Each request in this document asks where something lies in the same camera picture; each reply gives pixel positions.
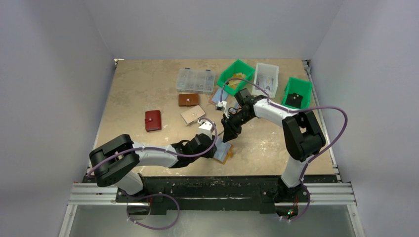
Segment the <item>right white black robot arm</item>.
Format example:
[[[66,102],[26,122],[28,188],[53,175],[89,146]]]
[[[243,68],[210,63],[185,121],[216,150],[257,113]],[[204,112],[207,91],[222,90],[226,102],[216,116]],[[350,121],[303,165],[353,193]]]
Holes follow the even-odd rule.
[[[224,128],[223,142],[236,139],[242,125],[253,118],[265,119],[283,129],[289,160],[277,184],[281,197],[298,191],[309,159],[319,154],[326,140],[312,111],[289,112],[284,106],[271,103],[267,96],[253,96],[247,89],[235,94],[240,109],[226,112],[221,123]]]

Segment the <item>mustard yellow card holder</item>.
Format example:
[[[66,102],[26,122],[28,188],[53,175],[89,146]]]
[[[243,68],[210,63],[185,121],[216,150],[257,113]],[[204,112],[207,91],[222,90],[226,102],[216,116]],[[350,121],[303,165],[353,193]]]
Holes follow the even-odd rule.
[[[221,138],[218,138],[215,146],[213,159],[221,164],[225,164],[229,157],[233,156],[232,145],[229,142],[224,143]]]

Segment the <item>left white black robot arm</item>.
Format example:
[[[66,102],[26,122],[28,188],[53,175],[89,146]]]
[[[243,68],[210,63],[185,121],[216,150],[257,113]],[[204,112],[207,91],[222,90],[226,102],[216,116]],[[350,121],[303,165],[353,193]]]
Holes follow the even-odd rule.
[[[89,153],[92,165],[88,177],[94,177],[99,187],[115,185],[129,195],[142,192],[142,177],[133,172],[137,166],[183,168],[197,159],[211,158],[217,150],[217,136],[195,135],[168,146],[146,146],[135,143],[122,134]]]

